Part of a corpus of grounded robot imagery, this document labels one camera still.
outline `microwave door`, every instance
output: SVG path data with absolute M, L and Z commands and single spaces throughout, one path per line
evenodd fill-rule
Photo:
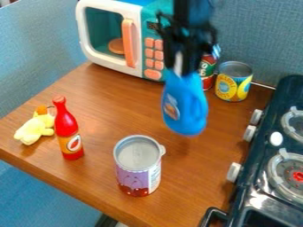
M 76 7 L 81 47 L 103 67 L 142 77 L 142 6 L 81 0 Z

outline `orange button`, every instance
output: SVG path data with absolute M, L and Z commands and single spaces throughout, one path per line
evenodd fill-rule
M 152 49 L 145 49 L 145 56 L 147 58 L 153 58 L 153 50 Z
M 147 78 L 150 78 L 152 80 L 155 80 L 155 81 L 158 81 L 161 76 L 162 76 L 162 73 L 159 72 L 159 71 L 156 71 L 156 70 L 152 70 L 152 69 L 146 69 L 144 71 L 144 75 L 147 77 Z
M 162 51 L 163 50 L 163 41 L 161 39 L 157 39 L 155 42 L 155 47 L 157 50 Z
M 153 67 L 153 59 L 147 59 L 147 60 L 145 61 L 145 65 L 146 65 L 147 67 Z
M 163 51 L 155 51 L 156 60 L 163 60 Z
M 153 43 L 154 43 L 154 39 L 153 38 L 145 38 L 145 46 L 146 47 L 153 47 Z
M 162 69 L 164 68 L 163 62 L 162 62 L 162 61 L 157 61 L 157 60 L 156 60 L 155 68 L 158 69 L 158 70 L 162 70 Z

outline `wooden table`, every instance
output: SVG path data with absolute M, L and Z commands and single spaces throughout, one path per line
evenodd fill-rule
M 0 158 L 129 226 L 197 226 L 208 207 L 227 208 L 233 187 L 225 179 L 229 165 L 247 154 L 243 133 L 253 109 L 263 108 L 272 90 L 252 86 L 240 103 L 207 91 L 206 130 L 182 137 L 161 119 L 162 86 L 86 63 L 0 120 Z M 80 125 L 85 156 L 79 160 L 64 160 L 55 137 L 31 146 L 12 138 L 55 94 L 66 96 Z M 113 147 L 132 134 L 153 137 L 167 148 L 160 187 L 145 198 L 122 193 L 116 183 Z

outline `gray wall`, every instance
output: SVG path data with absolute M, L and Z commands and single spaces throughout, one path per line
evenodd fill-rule
M 254 81 L 276 85 L 303 74 L 302 0 L 216 0 L 213 22 L 220 31 L 221 60 L 252 66 Z
M 19 0 L 0 8 L 0 118 L 85 61 L 76 3 Z

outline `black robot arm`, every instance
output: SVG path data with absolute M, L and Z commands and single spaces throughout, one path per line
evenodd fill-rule
M 167 68 L 175 66 L 179 53 L 182 55 L 180 75 L 191 74 L 197 71 L 203 54 L 214 51 L 217 31 L 210 23 L 213 11 L 210 0 L 175 0 L 173 16 L 157 13 Z M 169 26 L 163 27 L 162 20 L 168 20 Z

